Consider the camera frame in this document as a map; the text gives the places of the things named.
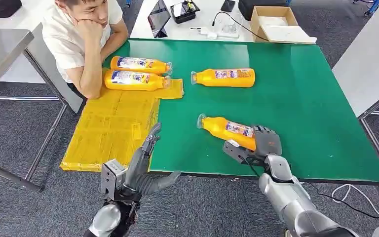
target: robot thumb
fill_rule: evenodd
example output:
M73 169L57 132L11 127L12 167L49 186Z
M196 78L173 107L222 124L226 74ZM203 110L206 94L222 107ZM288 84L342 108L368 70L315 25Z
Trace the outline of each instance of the robot thumb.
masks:
M180 175L180 171L174 171L166 177L153 179L148 174L143 174L137 179L136 190L142 195L151 195L158 190L173 185Z

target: juice bottle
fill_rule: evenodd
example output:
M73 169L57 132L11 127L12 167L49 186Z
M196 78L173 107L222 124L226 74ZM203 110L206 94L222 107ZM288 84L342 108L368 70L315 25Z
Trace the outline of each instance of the juice bottle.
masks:
M172 63L164 63L155 59L129 58L115 56L111 60L111 69L154 74L172 74Z
M191 83L205 86L251 87L255 83L255 71L251 68L207 69L200 73L191 72Z
M105 86L113 90L156 90L167 88L170 77L153 73L108 70L104 75Z
M205 114L200 114L197 121L198 128L204 128L211 135L227 140L234 140L242 147L255 150L254 129L245 125L228 121L223 117L206 117Z

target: yellow paper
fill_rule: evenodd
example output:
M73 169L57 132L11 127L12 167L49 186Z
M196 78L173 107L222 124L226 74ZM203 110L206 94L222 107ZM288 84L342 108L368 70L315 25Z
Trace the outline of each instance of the yellow paper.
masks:
M100 171L111 159L127 166L157 122L159 98L182 98L182 79L155 91L101 90L88 100L60 164L63 170Z

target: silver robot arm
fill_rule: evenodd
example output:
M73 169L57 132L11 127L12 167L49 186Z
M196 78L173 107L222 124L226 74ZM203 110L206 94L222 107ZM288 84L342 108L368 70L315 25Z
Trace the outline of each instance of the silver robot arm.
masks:
M317 210L309 194L292 175L282 153L279 136L266 127L254 126L256 151L249 151L234 141L226 141L225 153L240 163L265 168L259 177L259 188L268 198L288 231L287 237L357 237Z
M259 188L268 198L281 221L293 237L357 237L317 210L309 194L291 174L284 157L268 155L265 164L269 173L259 178Z

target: gray carpet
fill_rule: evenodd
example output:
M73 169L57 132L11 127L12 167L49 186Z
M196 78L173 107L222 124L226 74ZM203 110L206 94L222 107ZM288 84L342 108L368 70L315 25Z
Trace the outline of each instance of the gray carpet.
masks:
M123 8L131 31L141 0ZM299 24L318 37L328 63L333 66L367 18L366 5L343 0L293 0ZM3 95L48 95L43 84L0 83ZM0 101L0 166L25 175L44 136L55 119L59 102ZM34 193L0 178L0 237L81 236L102 204L99 173L65 172L58 165L75 129L78 116L66 113L40 162L33 181L45 185ZM379 139L379 116L368 122ZM371 236L379 220L351 211L342 204L315 194L304 185L316 206L330 218ZM330 194L335 184L317 184ZM379 209L379 188L359 186ZM356 191L346 200L375 215ZM279 236L284 225L278 220L254 180L181 177L173 187L144 197L133 237L172 236Z

